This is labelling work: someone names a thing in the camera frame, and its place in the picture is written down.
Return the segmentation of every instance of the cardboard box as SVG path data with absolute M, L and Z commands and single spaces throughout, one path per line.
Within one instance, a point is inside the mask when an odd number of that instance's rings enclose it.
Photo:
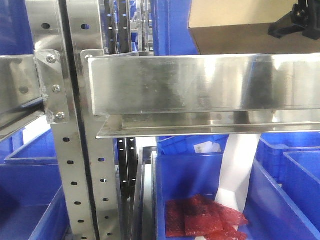
M 320 40 L 301 32 L 281 39 L 268 35 L 271 23 L 298 0 L 192 0 L 189 29 L 198 51 L 206 54 L 320 53 Z

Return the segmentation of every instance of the reflective metal surface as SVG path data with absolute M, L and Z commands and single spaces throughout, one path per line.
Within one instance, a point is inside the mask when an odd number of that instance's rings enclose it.
M 63 183 L 68 214 L 74 240 L 96 240 L 92 186 L 88 181 L 88 165 L 85 158 L 84 136 L 80 114 L 77 111 L 77 85 L 71 74 L 72 52 L 68 36 L 68 18 L 63 0 L 26 0 L 29 23 L 35 50 L 55 50 L 61 57 L 64 88 L 67 96 L 70 120 L 65 124 L 52 124 L 55 148 Z
M 34 55 L 47 123 L 66 123 L 70 116 L 60 54 L 55 50 L 36 50 Z
M 320 110 L 113 115 L 97 138 L 319 131 Z
M 137 174 L 136 174 L 134 197 L 131 198 L 131 202 L 130 202 L 130 216 L 129 216 L 129 229 L 128 229 L 129 240 L 142 239 L 144 192 L 145 192 L 144 148 L 140 149 L 136 173 Z
M 42 109 L 33 55 L 0 56 L 0 129 Z
M 97 116 L 320 108 L 320 54 L 104 56 L 88 62 Z
M 86 72 L 82 65 L 82 63 L 84 66 L 87 65 L 91 56 L 99 56 L 104 53 L 105 33 L 101 25 L 103 1 L 68 0 L 66 3 L 79 84 L 79 103 L 90 164 L 98 236 L 100 240 L 120 240 L 124 239 L 126 229 L 122 229 L 124 226 L 122 224 L 122 202 L 120 183 L 115 171 L 114 144 L 112 139 L 96 139 L 96 134 L 106 119 L 105 117 L 94 117 L 92 111 L 89 110 L 90 94 L 88 95 L 88 85 L 84 77 Z M 81 28 L 84 24 L 90 28 Z
M 38 118 L 44 116 L 45 113 L 43 111 L 35 111 L 34 113 L 25 116 L 22 119 L 17 119 L 14 123 L 10 126 L 0 129 L 0 142 L 9 138 L 28 124 L 32 123 L 33 121 L 37 120 Z

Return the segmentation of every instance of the bolt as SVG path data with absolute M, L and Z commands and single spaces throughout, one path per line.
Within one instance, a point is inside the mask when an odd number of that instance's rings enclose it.
M 55 55 L 52 55 L 52 54 L 49 54 L 46 56 L 46 60 L 48 61 L 48 63 L 50 64 L 54 64 L 57 59 L 56 59 L 56 56 Z
M 87 56 L 85 56 L 85 60 L 88 62 L 88 60 L 89 60 L 89 58 L 92 58 L 93 56 L 92 55 L 87 55 Z
M 63 111 L 62 112 L 58 112 L 56 114 L 56 118 L 59 119 L 59 120 L 65 119 L 65 113 Z
M 54 93 L 59 93 L 59 92 L 61 91 L 60 85 L 53 85 L 52 91 L 53 91 Z

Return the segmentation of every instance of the white label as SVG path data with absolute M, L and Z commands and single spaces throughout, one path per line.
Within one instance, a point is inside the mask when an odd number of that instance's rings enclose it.
M 219 143 L 213 143 L 212 141 L 206 141 L 194 145 L 194 151 L 197 154 L 208 154 L 208 153 L 221 153 L 221 147 Z

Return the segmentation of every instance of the blue storage bin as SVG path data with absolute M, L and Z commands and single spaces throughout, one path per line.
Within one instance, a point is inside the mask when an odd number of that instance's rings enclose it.
M 0 26 L 0 55 L 34 54 L 25 1 L 0 1 Z
M 283 190 L 320 230 L 320 152 L 286 152 Z
M 159 156 L 156 160 L 156 234 L 159 240 L 192 240 L 166 237 L 166 201 L 196 194 L 215 198 L 222 154 Z M 294 204 L 259 162 L 252 166 L 244 215 L 249 224 L 239 231 L 248 240 L 319 240 L 320 232 Z
M 153 49 L 156 56 L 198 55 L 189 32 L 192 0 L 153 0 Z
M 0 165 L 0 239 L 61 240 L 69 226 L 58 165 Z
M 54 135 L 50 130 L 19 148 L 5 159 L 6 164 L 58 164 Z
M 228 137 L 228 135 L 162 136 L 157 138 L 158 154 L 188 155 L 202 153 L 203 147 L 201 144 L 207 142 L 219 144 L 223 153 Z
M 24 145 L 23 130 L 0 142 L 0 164 L 5 163 L 5 158 Z
M 320 150 L 320 133 L 264 133 L 255 158 L 279 184 L 282 184 L 285 177 L 284 152 L 310 150 Z

